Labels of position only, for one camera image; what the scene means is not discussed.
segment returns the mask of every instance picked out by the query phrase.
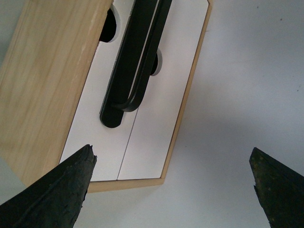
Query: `white panel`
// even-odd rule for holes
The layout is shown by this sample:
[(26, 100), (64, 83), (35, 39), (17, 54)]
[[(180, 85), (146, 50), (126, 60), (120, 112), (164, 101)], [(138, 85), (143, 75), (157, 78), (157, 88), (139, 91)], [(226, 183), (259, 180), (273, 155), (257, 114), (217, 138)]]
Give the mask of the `white panel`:
[(98, 158), (92, 181), (117, 179), (135, 118), (134, 112), (125, 113), (122, 124), (115, 129), (103, 126), (99, 120), (133, 0), (115, 0), (113, 5), (114, 14), (119, 15), (116, 17), (118, 37), (112, 42), (100, 42), (98, 45), (61, 158), (61, 161), (65, 160), (85, 144), (93, 145)]
[(172, 1), (159, 45), (162, 68), (150, 77), (119, 180), (161, 176), (207, 8), (207, 1)]

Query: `wooden edge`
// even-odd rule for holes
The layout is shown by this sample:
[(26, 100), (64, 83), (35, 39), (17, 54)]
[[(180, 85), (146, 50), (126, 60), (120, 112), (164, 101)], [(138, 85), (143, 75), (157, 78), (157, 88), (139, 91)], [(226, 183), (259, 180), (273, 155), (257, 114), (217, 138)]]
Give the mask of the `wooden edge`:
[(111, 181), (93, 181), (90, 182), (88, 193), (101, 191), (114, 191), (132, 188), (142, 188), (148, 186), (162, 185), (163, 178), (141, 179), (141, 180), (111, 180)]
[(175, 127), (174, 127), (174, 131), (173, 131), (173, 135), (172, 135), (172, 138), (171, 138), (171, 142), (170, 142), (170, 146), (169, 146), (169, 149), (168, 149), (165, 164), (164, 164), (164, 167), (163, 167), (163, 170), (162, 170), (162, 173), (161, 173), (162, 174), (161, 179), (165, 179), (167, 171), (168, 171), (168, 167), (169, 167), (170, 159), (171, 159), (171, 156), (172, 156), (173, 148), (174, 148), (175, 141), (176, 141), (176, 138), (177, 138), (177, 135), (178, 135), (178, 130), (180, 128), (182, 116), (183, 116), (184, 111), (185, 111), (187, 99), (188, 99), (191, 84), (192, 84), (192, 81), (193, 81), (196, 65), (198, 63), (198, 59), (199, 59), (199, 56), (200, 56), (200, 50), (201, 50), (201, 47), (202, 47), (202, 44), (203, 44), (203, 40), (204, 40), (204, 37), (205, 37), (205, 33), (206, 33), (209, 18), (210, 18), (211, 10), (212, 10), (212, 5), (213, 5), (212, 0), (208, 0), (208, 3), (209, 3), (209, 5), (208, 5), (207, 13), (206, 13), (206, 16), (205, 16), (205, 20), (204, 20), (204, 23), (203, 23), (203, 28), (202, 28), (202, 31), (201, 31), (201, 34), (200, 34), (200, 37), (199, 37), (198, 46), (196, 48), (196, 52), (195, 52), (194, 59), (193, 59), (193, 62), (192, 62), (191, 70), (190, 70), (190, 73), (189, 73), (189, 78), (188, 78), (188, 81), (187, 81), (186, 89), (185, 89), (184, 96), (183, 96), (181, 106), (180, 106), (180, 111), (179, 111), (177, 121), (176, 121), (176, 124), (175, 124)]

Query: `wood grain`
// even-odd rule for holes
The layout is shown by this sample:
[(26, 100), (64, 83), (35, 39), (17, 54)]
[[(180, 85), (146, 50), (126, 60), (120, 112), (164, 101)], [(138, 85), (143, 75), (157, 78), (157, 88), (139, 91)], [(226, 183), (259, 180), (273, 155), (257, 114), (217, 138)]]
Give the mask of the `wood grain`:
[(0, 153), (27, 186), (59, 163), (112, 0), (28, 0), (0, 70)]
[(114, 181), (94, 181), (89, 184), (89, 193), (100, 191), (113, 191), (122, 189), (142, 188), (148, 186), (161, 185), (164, 179), (140, 179), (140, 180), (114, 180)]

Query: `white wall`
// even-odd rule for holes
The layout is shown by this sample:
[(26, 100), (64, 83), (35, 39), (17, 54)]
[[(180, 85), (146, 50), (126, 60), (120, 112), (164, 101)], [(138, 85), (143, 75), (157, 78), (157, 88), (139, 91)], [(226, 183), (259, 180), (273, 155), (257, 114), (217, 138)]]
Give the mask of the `white wall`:
[[(269, 227), (248, 160), (256, 146), (304, 174), (303, 11), (298, 0), (214, 0), (164, 185), (89, 194), (75, 227)], [(23, 186), (0, 166), (3, 202)]]

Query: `drawer front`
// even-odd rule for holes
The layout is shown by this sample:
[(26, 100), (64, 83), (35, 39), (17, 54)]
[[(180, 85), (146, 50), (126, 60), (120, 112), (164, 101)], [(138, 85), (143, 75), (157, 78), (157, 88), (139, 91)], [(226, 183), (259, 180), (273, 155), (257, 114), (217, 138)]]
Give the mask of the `drawer front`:
[(172, 1), (159, 44), (162, 68), (137, 110), (119, 180), (161, 176), (207, 8), (207, 1)]
[(110, 129), (99, 113), (133, 3), (113, 2), (118, 34), (98, 45), (61, 158), (93, 145), (98, 159), (91, 181), (161, 176), (208, 8), (207, 1), (172, 1), (159, 44), (160, 72), (150, 77), (139, 109)]

